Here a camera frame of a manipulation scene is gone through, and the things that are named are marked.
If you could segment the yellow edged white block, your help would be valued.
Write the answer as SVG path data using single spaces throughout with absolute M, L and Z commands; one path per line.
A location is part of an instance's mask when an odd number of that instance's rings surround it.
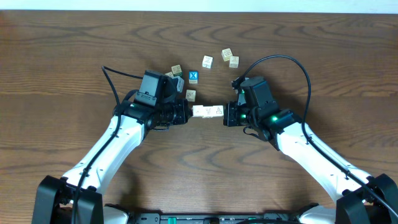
M 203 118 L 212 118 L 213 117 L 213 107 L 212 106 L 204 106 L 202 108 L 202 117 Z

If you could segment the red edged grape block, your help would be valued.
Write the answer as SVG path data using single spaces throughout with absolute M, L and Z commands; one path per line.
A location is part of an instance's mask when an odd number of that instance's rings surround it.
M 214 117 L 223 117 L 224 116 L 224 107 L 223 107 L 223 105 L 213 106 L 212 115 Z

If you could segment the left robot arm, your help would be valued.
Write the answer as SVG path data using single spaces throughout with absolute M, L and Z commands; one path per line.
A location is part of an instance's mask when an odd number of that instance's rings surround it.
M 35 198 L 32 223 L 128 223 L 130 213 L 118 205 L 104 205 L 103 195 L 118 169 L 153 130 L 165 131 L 187 123 L 192 116 L 186 99 L 154 106 L 125 98 L 114 110 L 107 130 L 87 155 L 61 178 L 46 176 Z

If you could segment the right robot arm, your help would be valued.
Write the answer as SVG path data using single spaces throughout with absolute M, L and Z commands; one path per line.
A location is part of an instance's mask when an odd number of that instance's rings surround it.
M 298 223 L 397 223 L 397 184 L 352 165 L 291 110 L 230 102 L 224 125 L 251 129 L 300 164 L 335 202 L 335 208 L 309 206 L 295 215 Z

